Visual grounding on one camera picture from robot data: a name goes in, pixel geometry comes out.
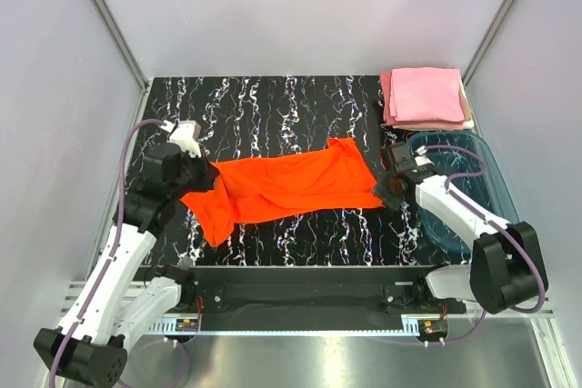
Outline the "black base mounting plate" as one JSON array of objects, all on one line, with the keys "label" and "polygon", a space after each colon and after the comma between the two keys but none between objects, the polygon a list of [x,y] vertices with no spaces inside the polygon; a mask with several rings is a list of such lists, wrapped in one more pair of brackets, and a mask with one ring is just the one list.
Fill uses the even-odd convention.
[{"label": "black base mounting plate", "polygon": [[429,271],[425,266],[195,266],[190,273],[204,302],[202,318],[244,325],[244,319],[306,319],[379,326],[386,317],[465,313],[458,300],[417,297],[414,285]]}]

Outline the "aluminium frame post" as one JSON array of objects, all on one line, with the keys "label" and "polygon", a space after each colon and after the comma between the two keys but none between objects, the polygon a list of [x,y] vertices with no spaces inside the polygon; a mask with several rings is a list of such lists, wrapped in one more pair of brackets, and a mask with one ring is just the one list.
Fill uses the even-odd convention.
[{"label": "aluminium frame post", "polygon": [[146,75],[144,74],[128,42],[126,41],[123,32],[115,20],[115,17],[107,1],[90,0],[90,2],[93,5],[100,20],[102,21],[105,30],[108,32],[117,52],[120,54],[122,60],[124,61],[125,66],[127,67],[134,82],[137,84],[139,89],[144,92],[149,85],[149,80],[146,78]]},{"label": "aluminium frame post", "polygon": [[496,40],[497,35],[502,29],[510,13],[517,5],[518,0],[502,0],[497,11],[495,12],[487,30],[485,31],[476,51],[471,57],[467,69],[463,73],[462,79],[464,85],[469,85],[477,73],[479,66],[487,56],[491,46]]}]

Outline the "right aluminium frame post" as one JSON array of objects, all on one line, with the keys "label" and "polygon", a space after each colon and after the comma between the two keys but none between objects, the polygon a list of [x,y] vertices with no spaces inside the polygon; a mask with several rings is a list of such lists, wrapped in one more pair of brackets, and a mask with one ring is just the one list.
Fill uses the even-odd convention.
[{"label": "right aluminium frame post", "polygon": [[485,31],[476,51],[471,57],[467,69],[463,73],[462,79],[464,85],[469,85],[477,73],[479,66],[487,56],[491,46],[496,40],[497,35],[502,29],[510,13],[517,5],[518,0],[502,0],[497,11],[495,12],[487,30]]}]

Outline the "orange t-shirt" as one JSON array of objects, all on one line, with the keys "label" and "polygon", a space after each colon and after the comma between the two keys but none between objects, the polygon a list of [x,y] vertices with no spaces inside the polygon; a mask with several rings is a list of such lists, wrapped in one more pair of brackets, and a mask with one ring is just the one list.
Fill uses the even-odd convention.
[{"label": "orange t-shirt", "polygon": [[329,138],[326,148],[279,157],[214,163],[214,188],[181,198],[218,247],[237,224],[261,224],[330,209],[375,209],[376,178],[352,138]]}]

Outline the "aluminium rail front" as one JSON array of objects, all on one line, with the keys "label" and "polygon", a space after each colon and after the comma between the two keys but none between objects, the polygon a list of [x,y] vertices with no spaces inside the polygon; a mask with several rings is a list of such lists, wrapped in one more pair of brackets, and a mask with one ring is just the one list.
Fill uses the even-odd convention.
[{"label": "aluminium rail front", "polygon": [[426,279],[348,283],[323,280],[190,281],[164,277],[131,282],[117,297],[103,285],[76,330],[122,334],[131,344],[146,334],[192,337],[363,336],[412,338],[419,344],[455,341],[456,318],[499,316],[551,318],[547,291],[536,279],[490,282],[471,280],[445,289]]}]

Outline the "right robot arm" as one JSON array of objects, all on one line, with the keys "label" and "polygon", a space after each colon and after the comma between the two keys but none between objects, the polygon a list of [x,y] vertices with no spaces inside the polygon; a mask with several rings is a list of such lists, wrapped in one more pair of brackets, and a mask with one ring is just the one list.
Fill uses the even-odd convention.
[{"label": "right robot arm", "polygon": [[470,250],[469,264],[435,268],[415,283],[416,307],[429,313],[447,299],[458,299],[491,314],[540,311],[548,279],[534,227],[511,223],[463,194],[454,184],[463,175],[444,174],[429,159],[431,149],[411,150],[405,142],[383,149],[386,173],[373,189],[389,209],[409,202],[429,211]]}]

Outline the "blue transparent plastic bin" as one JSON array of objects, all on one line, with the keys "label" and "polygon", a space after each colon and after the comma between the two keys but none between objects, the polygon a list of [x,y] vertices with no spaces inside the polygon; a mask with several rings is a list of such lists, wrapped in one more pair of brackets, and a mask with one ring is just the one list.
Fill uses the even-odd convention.
[{"label": "blue transparent plastic bin", "polygon": [[[519,221],[495,158],[483,138],[469,131],[423,131],[406,139],[410,150],[415,152],[423,145],[434,145],[426,156],[444,174],[471,173],[453,181],[455,187],[491,213],[511,223]],[[449,256],[469,258],[469,249],[462,239],[429,211],[418,209],[424,234],[428,241]]]}]

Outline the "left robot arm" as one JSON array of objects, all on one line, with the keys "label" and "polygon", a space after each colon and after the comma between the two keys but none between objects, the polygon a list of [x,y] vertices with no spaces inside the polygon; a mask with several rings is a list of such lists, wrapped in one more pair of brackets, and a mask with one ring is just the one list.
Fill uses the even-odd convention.
[{"label": "left robot arm", "polygon": [[170,140],[146,153],[142,178],[121,193],[117,222],[83,290],[57,327],[42,328],[35,337],[50,386],[58,377],[114,386],[149,328],[167,311],[195,304],[193,275],[175,266],[163,268],[131,303],[123,300],[180,199],[210,190],[217,175],[195,140]]}]

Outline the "folded salmon t-shirt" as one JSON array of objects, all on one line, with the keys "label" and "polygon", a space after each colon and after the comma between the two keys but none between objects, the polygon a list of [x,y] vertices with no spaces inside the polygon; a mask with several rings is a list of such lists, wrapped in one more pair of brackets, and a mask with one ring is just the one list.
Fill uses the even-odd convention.
[{"label": "folded salmon t-shirt", "polygon": [[391,87],[391,74],[392,71],[384,72],[380,75],[380,84],[381,89],[384,96],[384,114],[383,118],[386,124],[392,126],[392,122],[395,121],[394,118],[389,113],[389,94],[390,94],[390,87]]}]

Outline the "folded cream t-shirt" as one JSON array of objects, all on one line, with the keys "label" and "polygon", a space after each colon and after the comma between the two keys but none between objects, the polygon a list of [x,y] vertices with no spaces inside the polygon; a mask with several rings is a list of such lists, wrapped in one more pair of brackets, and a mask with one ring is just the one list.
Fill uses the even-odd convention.
[{"label": "folded cream t-shirt", "polygon": [[442,121],[423,121],[416,123],[404,123],[393,121],[392,126],[398,129],[409,131],[456,131],[456,130],[470,130],[475,127],[474,116],[472,109],[467,100],[466,89],[463,83],[459,86],[459,102],[464,113],[464,121],[461,123],[442,122]]}]

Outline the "left aluminium frame post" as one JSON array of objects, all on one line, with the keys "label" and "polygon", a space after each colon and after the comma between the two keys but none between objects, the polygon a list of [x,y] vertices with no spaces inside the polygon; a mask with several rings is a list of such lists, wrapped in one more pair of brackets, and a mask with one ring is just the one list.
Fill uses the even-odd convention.
[{"label": "left aluminium frame post", "polygon": [[149,80],[146,78],[146,75],[144,74],[128,42],[126,41],[123,32],[115,20],[115,17],[107,1],[90,0],[90,2],[93,5],[100,20],[102,21],[105,30],[108,32],[117,52],[120,54],[122,60],[124,61],[125,66],[127,67],[134,82],[137,84],[139,89],[144,92],[149,85]]}]

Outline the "folded pink t-shirt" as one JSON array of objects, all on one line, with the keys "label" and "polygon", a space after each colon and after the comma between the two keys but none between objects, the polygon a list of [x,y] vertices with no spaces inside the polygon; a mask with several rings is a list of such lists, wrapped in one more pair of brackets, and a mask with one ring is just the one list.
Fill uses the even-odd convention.
[{"label": "folded pink t-shirt", "polygon": [[397,122],[460,123],[461,74],[456,68],[400,68],[392,71],[389,113]]}]

